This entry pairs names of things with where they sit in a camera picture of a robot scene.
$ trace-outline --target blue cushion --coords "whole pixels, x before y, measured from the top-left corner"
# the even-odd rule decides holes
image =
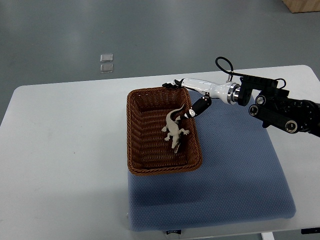
[[[190,92],[194,103],[201,95]],[[213,99],[195,118],[203,163],[191,172],[128,172],[133,231],[176,230],[292,218],[296,207],[262,122],[243,107]]]

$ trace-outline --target gray floor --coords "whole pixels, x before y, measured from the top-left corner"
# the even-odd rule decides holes
[[[100,73],[102,53],[114,72]],[[218,56],[236,69],[308,65],[320,79],[320,12],[281,0],[0,0],[0,122],[22,85],[217,71]]]

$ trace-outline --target brown wicker basket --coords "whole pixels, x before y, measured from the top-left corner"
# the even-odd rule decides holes
[[[131,173],[140,176],[180,173],[201,166],[202,152],[193,118],[180,121],[179,128],[190,133],[181,137],[177,153],[171,148],[172,137],[165,141],[168,132],[161,131],[166,125],[167,114],[183,104],[184,109],[172,119],[192,106],[185,88],[143,88],[128,94],[127,165]]]

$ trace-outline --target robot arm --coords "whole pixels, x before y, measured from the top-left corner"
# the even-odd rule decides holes
[[[227,61],[231,71],[223,69],[218,64],[219,59]],[[249,107],[249,114],[261,120],[263,128],[272,125],[287,133],[308,132],[320,137],[320,104],[310,100],[288,98],[289,91],[283,89],[286,81],[282,78],[270,79],[235,73],[231,62],[224,57],[218,57],[215,63],[223,72],[229,74],[225,84],[183,78],[162,85],[166,88],[185,87],[203,95],[189,111],[181,116],[181,119],[198,116],[211,105],[211,99],[221,99],[225,104],[238,103],[246,106],[251,98],[252,90],[259,90],[255,104]],[[241,85],[232,82],[233,76],[240,77]],[[284,86],[277,88],[278,81],[283,81]]]

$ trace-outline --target toy lizard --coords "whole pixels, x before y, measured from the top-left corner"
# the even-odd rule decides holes
[[[165,141],[169,141],[170,137],[172,136],[172,149],[174,149],[174,153],[176,154],[178,152],[178,148],[180,146],[180,137],[182,135],[182,133],[184,135],[189,134],[189,130],[184,130],[183,128],[179,129],[178,127],[178,121],[180,120],[180,116],[178,116],[175,121],[173,121],[171,119],[172,115],[176,112],[181,111],[184,108],[184,104],[182,105],[181,108],[179,109],[174,109],[171,112],[169,112],[166,115],[165,121],[166,121],[166,126],[164,126],[162,128],[162,132],[166,132],[167,130],[169,130],[169,133],[167,135],[167,137],[164,139]]]

